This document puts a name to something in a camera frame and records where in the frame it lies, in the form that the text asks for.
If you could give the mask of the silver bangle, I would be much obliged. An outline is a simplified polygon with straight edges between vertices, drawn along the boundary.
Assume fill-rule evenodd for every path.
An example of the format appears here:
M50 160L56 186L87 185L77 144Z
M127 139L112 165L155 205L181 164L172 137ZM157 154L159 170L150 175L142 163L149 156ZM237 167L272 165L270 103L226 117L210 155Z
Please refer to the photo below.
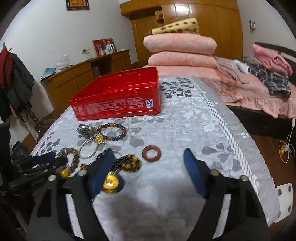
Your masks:
M97 144L92 138L85 140L78 150L79 157L81 159L89 159L93 157L96 154L98 147L99 144Z

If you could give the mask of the dark bead necklace yellow pendant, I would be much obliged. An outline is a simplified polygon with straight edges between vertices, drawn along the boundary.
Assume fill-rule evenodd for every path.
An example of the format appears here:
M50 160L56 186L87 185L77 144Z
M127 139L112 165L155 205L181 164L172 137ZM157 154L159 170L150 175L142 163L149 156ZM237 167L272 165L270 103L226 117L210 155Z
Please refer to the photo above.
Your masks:
M99 154L89 165L81 164L80 173L88 176L88 186L92 197L100 192L118 193L125 185L119 172L135 173L142 167L141 160L132 154L115 158L111 151Z

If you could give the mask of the silver metal watch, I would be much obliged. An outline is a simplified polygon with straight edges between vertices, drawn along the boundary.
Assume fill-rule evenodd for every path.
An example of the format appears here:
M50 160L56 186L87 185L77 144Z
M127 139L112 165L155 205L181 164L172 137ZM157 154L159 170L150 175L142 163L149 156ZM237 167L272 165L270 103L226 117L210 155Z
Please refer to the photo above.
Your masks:
M85 124L79 124L77 131L78 138L91 139L96 134L97 128Z

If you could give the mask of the grey floral bedspread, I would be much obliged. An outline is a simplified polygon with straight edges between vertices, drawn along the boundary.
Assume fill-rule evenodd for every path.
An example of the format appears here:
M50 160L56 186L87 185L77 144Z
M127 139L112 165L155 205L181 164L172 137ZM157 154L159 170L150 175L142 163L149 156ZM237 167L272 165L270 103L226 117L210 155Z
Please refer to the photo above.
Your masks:
M89 164L110 148L118 156L142 157L144 147L155 145L161 158L143 161L136 173L121 172L125 181L116 194L101 192L93 207L110 240L186 240L193 230L205 201L191 181L183 153L190 149L210 169L239 178L246 175L252 183L272 224L279 211L274 181L264 158L236 115L196 77L162 77L161 112L132 118L90 120L89 126L117 123L127 129L119 141L108 141L98 148ZM79 149L84 142L77 137L79 126L73 109L51 125L37 143L32 155L65 148Z

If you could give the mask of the wooden sideboard cabinet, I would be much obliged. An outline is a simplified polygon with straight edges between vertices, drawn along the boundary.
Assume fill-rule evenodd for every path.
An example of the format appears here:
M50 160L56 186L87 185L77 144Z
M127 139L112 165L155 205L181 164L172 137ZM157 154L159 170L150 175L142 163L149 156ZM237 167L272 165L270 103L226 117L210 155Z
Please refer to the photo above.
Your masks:
M70 66L41 82L54 110L64 111L69 100L95 78L132 68L130 52L119 51Z

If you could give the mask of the white plastic bag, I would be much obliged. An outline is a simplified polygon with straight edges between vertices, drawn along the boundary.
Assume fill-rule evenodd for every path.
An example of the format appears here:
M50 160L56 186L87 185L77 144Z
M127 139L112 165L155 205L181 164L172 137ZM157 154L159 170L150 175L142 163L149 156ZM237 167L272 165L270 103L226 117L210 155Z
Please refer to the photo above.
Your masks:
M58 59L58 61L56 63L55 72L58 73L60 71L63 71L64 69L68 68L69 66L70 66L70 58L66 54Z

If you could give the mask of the red jacket on rack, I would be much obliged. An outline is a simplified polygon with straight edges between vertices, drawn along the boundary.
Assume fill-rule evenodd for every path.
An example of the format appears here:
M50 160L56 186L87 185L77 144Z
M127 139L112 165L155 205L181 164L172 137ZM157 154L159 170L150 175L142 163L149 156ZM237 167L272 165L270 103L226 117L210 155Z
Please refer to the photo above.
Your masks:
M13 60L11 52L4 46L0 55L0 83L1 89L11 86L11 72L13 69Z

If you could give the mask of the red tin box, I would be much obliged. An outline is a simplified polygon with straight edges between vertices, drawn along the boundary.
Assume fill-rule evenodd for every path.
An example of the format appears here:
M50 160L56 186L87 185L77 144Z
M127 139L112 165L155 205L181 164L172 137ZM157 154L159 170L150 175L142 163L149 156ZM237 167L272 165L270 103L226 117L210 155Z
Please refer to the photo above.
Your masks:
M75 94L69 103L79 121L158 114L161 91L157 68L100 76Z

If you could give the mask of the red photo frames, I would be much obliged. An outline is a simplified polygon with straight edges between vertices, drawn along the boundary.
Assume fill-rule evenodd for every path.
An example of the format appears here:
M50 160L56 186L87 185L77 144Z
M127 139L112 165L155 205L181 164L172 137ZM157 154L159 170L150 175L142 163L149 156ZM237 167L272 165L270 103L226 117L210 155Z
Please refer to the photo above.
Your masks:
M97 56L102 55L102 50L106 49L106 45L108 45L108 44L115 45L114 40L112 38L93 40L92 43L93 43L93 46L94 46Z

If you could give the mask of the pink folded clothes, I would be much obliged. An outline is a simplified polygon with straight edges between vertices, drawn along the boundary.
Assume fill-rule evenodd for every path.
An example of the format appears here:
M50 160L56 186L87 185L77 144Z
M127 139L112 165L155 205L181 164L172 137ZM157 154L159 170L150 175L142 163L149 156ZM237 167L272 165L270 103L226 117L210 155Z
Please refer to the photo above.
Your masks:
M264 48L257 44L253 44L251 47L253 49L254 57L258 59L266 69L285 77L292 76L292 67L285 58L279 55L276 51Z

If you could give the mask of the dark wooden headboard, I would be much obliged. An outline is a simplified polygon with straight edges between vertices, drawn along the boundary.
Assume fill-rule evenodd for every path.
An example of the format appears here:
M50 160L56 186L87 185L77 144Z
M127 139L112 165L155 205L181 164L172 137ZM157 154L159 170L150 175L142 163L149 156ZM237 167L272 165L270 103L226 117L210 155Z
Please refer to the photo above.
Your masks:
M293 85L295 85L296 51L293 51L293 50L288 49L286 47L273 45L273 44L267 44L267 43L261 43L261 42L255 42L255 44L257 44L261 47L276 51L278 54L280 54L282 57L285 58L285 60L290 64L290 66L292 67L292 70L293 70L293 74L291 77L289 77L289 80Z

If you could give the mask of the pink folded quilt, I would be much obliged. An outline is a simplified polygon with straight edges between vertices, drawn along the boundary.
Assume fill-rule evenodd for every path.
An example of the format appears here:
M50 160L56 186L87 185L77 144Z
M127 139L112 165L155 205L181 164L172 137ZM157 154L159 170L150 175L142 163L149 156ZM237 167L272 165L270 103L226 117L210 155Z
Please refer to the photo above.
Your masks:
M144 37L144 46L151 53L162 51L211 55L217 43L211 37L191 33L165 33Z
M216 59L210 55L163 51L149 57L150 66L190 66L215 68Z

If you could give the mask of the upper pink folded quilt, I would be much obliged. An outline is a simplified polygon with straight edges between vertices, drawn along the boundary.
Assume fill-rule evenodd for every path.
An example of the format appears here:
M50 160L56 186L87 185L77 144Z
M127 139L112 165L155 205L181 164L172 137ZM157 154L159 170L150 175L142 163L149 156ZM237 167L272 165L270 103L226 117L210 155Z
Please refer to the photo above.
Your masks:
M162 51L211 55L217 43L211 37L191 33L165 33L144 37L144 46L151 53Z

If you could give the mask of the framed red wall picture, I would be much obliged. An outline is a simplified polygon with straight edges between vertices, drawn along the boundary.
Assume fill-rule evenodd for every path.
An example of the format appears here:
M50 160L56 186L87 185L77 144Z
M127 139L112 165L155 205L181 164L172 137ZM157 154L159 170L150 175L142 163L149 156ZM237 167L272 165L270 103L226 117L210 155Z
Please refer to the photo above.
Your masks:
M67 0L67 11L89 10L88 0Z

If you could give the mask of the wall light switch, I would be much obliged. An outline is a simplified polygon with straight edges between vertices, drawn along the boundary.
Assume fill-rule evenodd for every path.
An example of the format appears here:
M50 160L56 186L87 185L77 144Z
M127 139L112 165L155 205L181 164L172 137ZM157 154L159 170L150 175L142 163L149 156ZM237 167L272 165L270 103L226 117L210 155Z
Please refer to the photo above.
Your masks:
M250 25L250 29L251 29L252 31L256 30L255 21L250 20L250 21L249 21L249 25Z

